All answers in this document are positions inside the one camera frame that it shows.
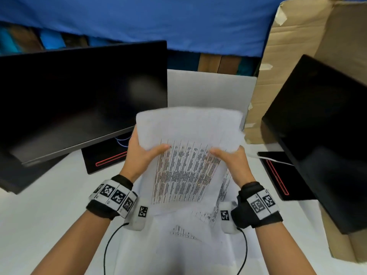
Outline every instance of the red led strip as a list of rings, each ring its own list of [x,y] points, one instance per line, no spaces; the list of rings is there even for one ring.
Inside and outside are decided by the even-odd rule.
[[[280,176],[278,175],[278,172],[277,172],[277,171],[276,171],[276,169],[274,168],[273,163],[272,163],[270,160],[267,160],[267,159],[266,159],[266,162],[268,163],[268,166],[269,166],[270,170],[272,171],[272,173],[273,173],[273,175],[274,175],[275,179],[277,180],[277,182],[278,182],[278,184],[279,184],[280,188],[282,189],[282,191],[283,191],[284,195],[289,196],[289,192],[288,192],[287,188],[285,187],[285,185],[284,185],[284,183],[283,183],[282,179],[281,179],[281,178],[280,178]]]
[[[126,156],[126,153],[127,153],[127,151],[124,151],[124,152],[119,153],[119,154],[116,154],[116,155],[114,155],[114,156],[112,156],[112,157],[110,157],[110,158],[107,158],[107,159],[104,159],[104,160],[102,160],[102,161],[99,161],[99,162],[97,162],[97,163],[95,164],[95,166],[96,166],[96,167],[99,167],[99,166],[101,166],[101,165],[103,165],[103,164],[106,164],[106,163],[108,163],[108,162],[111,162],[111,161],[114,161],[114,160],[119,159],[119,158],[121,158],[121,157],[124,157],[124,156]]]

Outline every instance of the monitor stand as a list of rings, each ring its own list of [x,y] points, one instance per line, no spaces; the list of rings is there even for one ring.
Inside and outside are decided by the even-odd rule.
[[[87,173],[90,175],[124,161],[131,134],[132,131],[116,137],[117,139],[122,139],[122,141],[111,138],[92,146],[82,148],[81,152],[83,153]]]
[[[258,152],[258,156],[292,163],[283,151]],[[316,199],[300,173],[294,166],[260,159],[268,176],[283,201]]]

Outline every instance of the monitor screen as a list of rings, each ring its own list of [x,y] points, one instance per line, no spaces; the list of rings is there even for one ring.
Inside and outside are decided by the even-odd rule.
[[[126,133],[167,107],[167,43],[0,57],[0,146],[25,166]]]
[[[367,228],[367,87],[303,55],[263,121],[342,233]]]

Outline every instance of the hand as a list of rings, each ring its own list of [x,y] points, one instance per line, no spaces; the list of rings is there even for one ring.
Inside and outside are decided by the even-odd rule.
[[[139,145],[138,131],[135,126],[129,140],[125,164],[122,167],[120,175],[134,183],[146,171],[150,162],[169,148],[170,145],[161,144],[146,151]]]
[[[239,146],[234,153],[225,152],[218,148],[211,148],[209,152],[227,164],[233,180],[240,188],[246,183],[255,181],[243,146]]]

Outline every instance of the wrist strap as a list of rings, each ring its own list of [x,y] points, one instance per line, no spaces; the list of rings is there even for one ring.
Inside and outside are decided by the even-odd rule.
[[[242,186],[237,201],[238,206],[232,210],[231,216],[239,228],[257,228],[283,221],[279,207],[257,181]]]
[[[138,197],[131,189],[132,183],[122,175],[105,180],[89,196],[87,209],[102,218],[112,220],[118,215],[126,218]]]

